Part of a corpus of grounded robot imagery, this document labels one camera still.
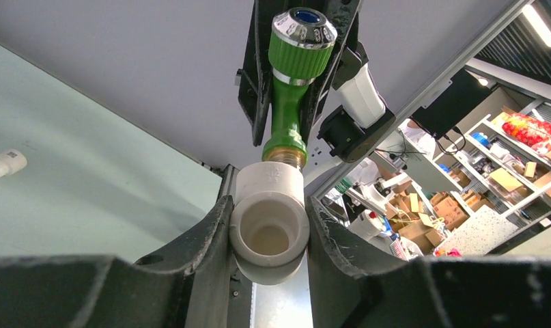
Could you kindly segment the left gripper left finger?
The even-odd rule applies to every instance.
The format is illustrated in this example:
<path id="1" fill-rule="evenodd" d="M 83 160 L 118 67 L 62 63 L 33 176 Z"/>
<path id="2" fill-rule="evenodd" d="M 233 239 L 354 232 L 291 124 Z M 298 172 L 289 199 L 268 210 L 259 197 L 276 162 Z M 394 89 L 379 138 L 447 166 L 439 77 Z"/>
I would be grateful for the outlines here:
<path id="1" fill-rule="evenodd" d="M 165 306 L 164 327 L 226 327 L 231 249 L 232 196 L 221 197 L 192 228 L 139 258 L 137 266 L 175 276 Z"/>

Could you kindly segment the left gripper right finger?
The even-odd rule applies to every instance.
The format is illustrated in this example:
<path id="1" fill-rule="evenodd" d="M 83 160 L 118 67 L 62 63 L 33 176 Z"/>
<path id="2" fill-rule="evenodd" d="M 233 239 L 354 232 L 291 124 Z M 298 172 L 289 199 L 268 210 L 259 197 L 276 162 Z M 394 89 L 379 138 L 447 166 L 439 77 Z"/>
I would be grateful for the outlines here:
<path id="1" fill-rule="evenodd" d="M 314 327 L 413 327 L 413 310 L 389 292 L 387 274 L 407 262 L 364 241 L 335 221 L 314 197 L 306 200 L 310 224 L 308 273 Z"/>

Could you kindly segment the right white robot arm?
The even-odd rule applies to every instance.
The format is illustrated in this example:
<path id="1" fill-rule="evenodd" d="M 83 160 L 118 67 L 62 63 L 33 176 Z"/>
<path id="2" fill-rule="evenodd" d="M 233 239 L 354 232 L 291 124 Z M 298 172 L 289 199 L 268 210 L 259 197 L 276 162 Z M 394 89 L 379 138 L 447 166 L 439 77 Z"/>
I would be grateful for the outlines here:
<path id="1" fill-rule="evenodd" d="M 255 1 L 238 102 L 262 160 L 302 169 L 312 128 L 330 155 L 367 155 L 395 116 L 358 39 L 360 1 Z"/>

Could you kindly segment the green plastic faucet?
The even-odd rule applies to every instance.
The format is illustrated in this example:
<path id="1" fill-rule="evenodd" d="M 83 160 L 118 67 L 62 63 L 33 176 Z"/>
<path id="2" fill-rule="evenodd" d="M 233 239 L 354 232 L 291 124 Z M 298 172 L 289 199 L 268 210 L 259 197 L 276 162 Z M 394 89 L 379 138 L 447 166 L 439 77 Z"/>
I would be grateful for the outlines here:
<path id="1" fill-rule="evenodd" d="M 325 15 L 295 7 L 272 20 L 268 59 L 272 66 L 271 136 L 263 161 L 286 163 L 301 170 L 307 162 L 300 114 L 309 86 L 324 72 L 337 30 Z"/>

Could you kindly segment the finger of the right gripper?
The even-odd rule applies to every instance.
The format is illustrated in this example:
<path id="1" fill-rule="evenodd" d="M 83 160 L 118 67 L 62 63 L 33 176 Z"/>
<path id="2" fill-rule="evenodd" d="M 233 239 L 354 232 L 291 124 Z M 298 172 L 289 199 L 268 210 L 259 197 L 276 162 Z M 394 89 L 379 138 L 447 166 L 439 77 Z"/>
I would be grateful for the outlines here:
<path id="1" fill-rule="evenodd" d="M 271 101 L 272 66 L 268 59 L 268 47 L 272 19 L 279 9 L 278 1 L 259 0 L 253 3 L 243 64 L 236 73 L 240 79 L 238 102 L 251 124 L 254 146 L 262 144 Z"/>
<path id="2" fill-rule="evenodd" d="M 317 1 L 325 17 L 333 24 L 338 36 L 323 73 L 309 86 L 300 108 L 300 134 L 309 143 L 311 130 L 321 114 L 329 89 L 335 78 L 343 52 L 356 50 L 359 33 L 359 13 L 363 2 Z"/>

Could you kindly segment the white elbow fitting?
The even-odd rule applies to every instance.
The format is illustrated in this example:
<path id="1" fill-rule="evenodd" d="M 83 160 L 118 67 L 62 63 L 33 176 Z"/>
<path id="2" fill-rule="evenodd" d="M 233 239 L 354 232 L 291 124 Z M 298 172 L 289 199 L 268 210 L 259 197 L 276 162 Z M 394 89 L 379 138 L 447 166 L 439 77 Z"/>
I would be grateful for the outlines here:
<path id="1" fill-rule="evenodd" d="M 15 149 L 9 149 L 0 153 L 0 178 L 11 176 L 27 166 L 24 154 Z"/>
<path id="2" fill-rule="evenodd" d="M 238 268 L 256 284 L 277 285 L 299 269 L 310 236 L 302 172 L 265 161 L 236 176 L 229 242 Z"/>

